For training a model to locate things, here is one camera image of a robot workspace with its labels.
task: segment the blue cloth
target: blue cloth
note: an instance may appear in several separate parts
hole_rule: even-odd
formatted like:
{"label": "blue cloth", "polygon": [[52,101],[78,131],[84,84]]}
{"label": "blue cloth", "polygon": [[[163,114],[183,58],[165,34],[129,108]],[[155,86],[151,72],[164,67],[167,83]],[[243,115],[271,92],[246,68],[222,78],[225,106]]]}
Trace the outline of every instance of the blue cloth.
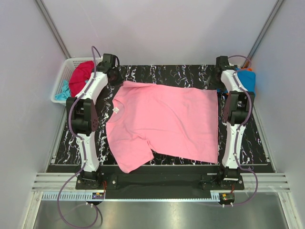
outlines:
{"label": "blue cloth", "polygon": [[237,77],[240,80],[240,82],[243,84],[243,86],[249,91],[249,92],[254,92],[255,88],[255,73],[251,71],[241,71],[237,73]]}
{"label": "blue cloth", "polygon": [[63,86],[61,88],[61,93],[55,95],[56,100],[64,100],[66,101],[67,98],[71,97],[71,92],[69,89],[69,82],[64,80],[63,81]]}

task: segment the red cloth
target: red cloth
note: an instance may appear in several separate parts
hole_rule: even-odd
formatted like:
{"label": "red cloth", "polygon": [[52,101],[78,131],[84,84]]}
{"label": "red cloth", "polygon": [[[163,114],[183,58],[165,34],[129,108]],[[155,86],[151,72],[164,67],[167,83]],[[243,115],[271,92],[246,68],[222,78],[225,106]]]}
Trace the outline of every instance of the red cloth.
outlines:
{"label": "red cloth", "polygon": [[90,79],[93,68],[93,61],[87,61],[78,65],[74,70],[69,81],[69,88],[72,97],[75,97],[84,88],[86,85],[85,81]]}

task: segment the gray floor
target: gray floor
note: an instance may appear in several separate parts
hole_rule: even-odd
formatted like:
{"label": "gray floor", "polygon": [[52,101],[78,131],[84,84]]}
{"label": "gray floor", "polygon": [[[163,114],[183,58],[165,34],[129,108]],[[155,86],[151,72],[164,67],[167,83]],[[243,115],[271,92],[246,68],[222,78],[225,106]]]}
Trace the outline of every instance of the gray floor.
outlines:
{"label": "gray floor", "polygon": [[[236,194],[236,202],[248,197]],[[66,219],[84,227],[95,219],[94,209],[81,202],[63,201],[61,210]],[[248,204],[234,208],[205,206],[188,202],[103,202],[93,228],[99,229],[287,229],[279,198],[275,193],[258,193]],[[55,201],[42,201],[35,229],[68,229],[57,212]]]}

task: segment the shirt sleeve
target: shirt sleeve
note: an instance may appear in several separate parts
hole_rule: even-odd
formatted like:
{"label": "shirt sleeve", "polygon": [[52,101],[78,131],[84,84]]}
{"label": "shirt sleeve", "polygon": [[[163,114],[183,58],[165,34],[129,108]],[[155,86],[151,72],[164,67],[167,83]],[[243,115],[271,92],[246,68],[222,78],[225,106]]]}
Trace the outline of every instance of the shirt sleeve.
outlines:
{"label": "shirt sleeve", "polygon": [[153,159],[148,142],[137,138],[109,142],[110,150],[124,173],[130,173]]}

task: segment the plastic basket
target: plastic basket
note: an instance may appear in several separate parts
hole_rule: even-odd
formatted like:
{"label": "plastic basket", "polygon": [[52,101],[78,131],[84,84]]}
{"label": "plastic basket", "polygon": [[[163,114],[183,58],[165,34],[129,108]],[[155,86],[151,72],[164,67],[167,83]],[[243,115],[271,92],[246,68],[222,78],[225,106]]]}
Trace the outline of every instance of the plastic basket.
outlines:
{"label": "plastic basket", "polygon": [[70,58],[70,59],[65,60],[65,62],[61,66],[61,70],[60,70],[60,72],[57,76],[55,86],[54,86],[53,91],[52,91],[51,101],[53,103],[62,104],[64,106],[66,105],[65,100],[56,100],[55,95],[61,93],[61,88],[63,86],[63,81],[66,80],[66,81],[69,82],[75,68],[80,63],[83,63],[83,62],[86,62],[86,61],[93,61],[93,58],[92,57],[80,57],[80,58]]}

